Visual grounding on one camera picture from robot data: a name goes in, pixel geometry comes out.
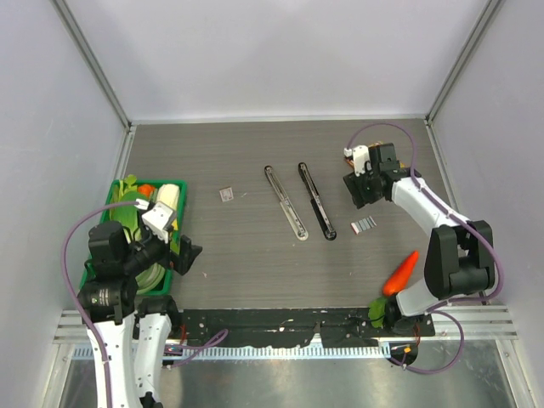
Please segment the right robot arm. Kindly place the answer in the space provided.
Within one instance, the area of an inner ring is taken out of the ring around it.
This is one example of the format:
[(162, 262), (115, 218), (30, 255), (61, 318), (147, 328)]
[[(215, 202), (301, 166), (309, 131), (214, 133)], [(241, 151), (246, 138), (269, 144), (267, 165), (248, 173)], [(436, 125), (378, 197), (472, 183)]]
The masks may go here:
[(488, 223), (454, 211), (414, 167), (401, 163), (391, 143), (348, 147), (343, 154), (352, 166), (343, 181), (357, 208), (381, 199), (390, 201), (408, 213), (429, 238), (423, 277), (386, 297), (382, 323), (388, 332), (404, 335), (428, 311), (495, 286)]

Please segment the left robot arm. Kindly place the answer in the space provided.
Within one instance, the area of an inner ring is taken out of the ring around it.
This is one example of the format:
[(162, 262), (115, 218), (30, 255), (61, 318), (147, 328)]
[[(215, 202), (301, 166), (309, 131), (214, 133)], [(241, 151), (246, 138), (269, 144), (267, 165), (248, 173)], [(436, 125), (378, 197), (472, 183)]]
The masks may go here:
[(121, 223), (108, 221), (89, 232), (87, 266), (95, 277), (77, 298), (86, 313), (93, 347), (99, 407), (159, 407), (162, 356), (167, 339), (181, 327), (181, 314), (169, 295), (136, 303), (137, 275), (153, 264), (172, 266), (185, 275), (201, 246), (182, 236), (180, 252), (148, 232), (128, 242)]

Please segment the red white staple box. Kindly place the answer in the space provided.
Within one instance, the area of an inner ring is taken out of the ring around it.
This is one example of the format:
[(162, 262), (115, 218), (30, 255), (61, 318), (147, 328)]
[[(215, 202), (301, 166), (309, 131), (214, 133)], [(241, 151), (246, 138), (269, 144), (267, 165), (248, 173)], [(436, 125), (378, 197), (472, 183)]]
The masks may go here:
[(231, 187), (221, 189), (219, 194), (222, 202), (232, 201), (234, 199), (234, 193)]

